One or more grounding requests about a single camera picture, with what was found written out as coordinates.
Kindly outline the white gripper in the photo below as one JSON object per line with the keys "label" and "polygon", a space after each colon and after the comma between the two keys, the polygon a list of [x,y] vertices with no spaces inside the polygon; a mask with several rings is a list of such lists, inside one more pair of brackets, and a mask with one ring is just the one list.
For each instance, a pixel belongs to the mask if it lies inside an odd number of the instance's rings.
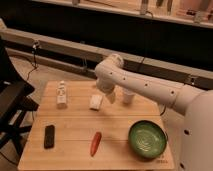
{"label": "white gripper", "polygon": [[101,80],[101,79],[98,79],[97,82],[96,82],[96,86],[101,92],[107,94],[106,98],[108,99],[108,101],[110,103],[115,102],[116,94],[113,92],[114,89],[115,89],[114,84],[107,82],[107,81],[104,81],[104,80]]}

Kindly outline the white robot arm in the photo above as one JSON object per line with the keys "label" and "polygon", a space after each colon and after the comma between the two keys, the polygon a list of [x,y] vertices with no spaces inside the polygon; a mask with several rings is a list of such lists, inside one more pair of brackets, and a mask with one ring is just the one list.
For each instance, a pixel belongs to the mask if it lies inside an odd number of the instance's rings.
{"label": "white robot arm", "polygon": [[97,88],[111,94],[118,85],[183,115],[179,171],[213,171],[213,90],[129,72],[123,65],[118,54],[97,64]]}

